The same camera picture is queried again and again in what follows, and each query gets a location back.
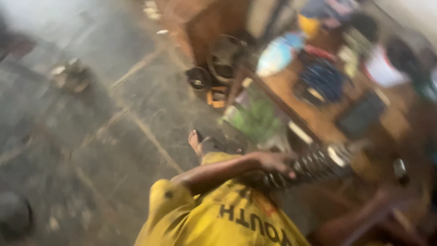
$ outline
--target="dirty floor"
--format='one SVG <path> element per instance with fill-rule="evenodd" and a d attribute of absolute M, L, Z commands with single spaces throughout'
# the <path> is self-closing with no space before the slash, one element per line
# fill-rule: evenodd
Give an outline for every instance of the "dirty floor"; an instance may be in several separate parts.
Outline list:
<path fill-rule="evenodd" d="M 0 187 L 27 196 L 35 214 L 32 236 L 14 245 L 133 245 L 149 188 L 198 164 L 188 132 L 220 138 L 219 112 L 187 86 L 190 64 L 137 2 L 1 7 L 37 43 L 0 63 Z M 94 73 L 80 95 L 48 79 L 73 57 Z"/>

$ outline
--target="yellow object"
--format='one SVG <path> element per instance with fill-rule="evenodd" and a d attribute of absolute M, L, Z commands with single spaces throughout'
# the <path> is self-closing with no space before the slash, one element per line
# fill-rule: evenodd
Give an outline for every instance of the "yellow object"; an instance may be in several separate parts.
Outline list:
<path fill-rule="evenodd" d="M 235 158 L 221 152 L 202 164 Z M 150 189 L 149 218 L 135 246 L 309 246 L 296 226 L 261 192 L 228 180 L 193 197 L 169 180 Z"/>
<path fill-rule="evenodd" d="M 317 18 L 307 18 L 299 15 L 300 29 L 308 36 L 309 39 L 314 38 L 320 30 L 320 21 Z"/>

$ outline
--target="person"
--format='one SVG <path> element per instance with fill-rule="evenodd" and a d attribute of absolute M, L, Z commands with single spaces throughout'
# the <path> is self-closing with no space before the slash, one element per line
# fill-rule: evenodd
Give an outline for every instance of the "person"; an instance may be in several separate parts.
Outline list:
<path fill-rule="evenodd" d="M 254 170 L 295 178 L 285 165 L 292 155 L 229 155 L 210 138 L 201 142 L 197 131 L 188 140 L 201 165 L 151 187 L 149 217 L 135 246 L 347 246 L 405 200 L 403 190 L 393 190 L 401 188 L 384 188 L 360 210 L 323 224 L 306 239 L 275 199 L 239 179 Z"/>

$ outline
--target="bare foot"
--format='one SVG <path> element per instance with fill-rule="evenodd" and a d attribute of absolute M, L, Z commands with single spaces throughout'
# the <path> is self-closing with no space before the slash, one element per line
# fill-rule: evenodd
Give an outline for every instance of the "bare foot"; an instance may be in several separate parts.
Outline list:
<path fill-rule="evenodd" d="M 203 156 L 202 144 L 200 143 L 199 135 L 196 130 L 188 135 L 188 142 L 199 157 Z"/>

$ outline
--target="foot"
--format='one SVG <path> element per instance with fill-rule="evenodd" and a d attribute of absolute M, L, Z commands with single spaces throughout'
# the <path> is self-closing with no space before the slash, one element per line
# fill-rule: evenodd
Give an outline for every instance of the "foot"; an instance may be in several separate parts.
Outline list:
<path fill-rule="evenodd" d="M 188 142 L 199 157 L 203 156 L 202 143 L 200 143 L 199 134 L 196 130 L 190 132 Z"/>

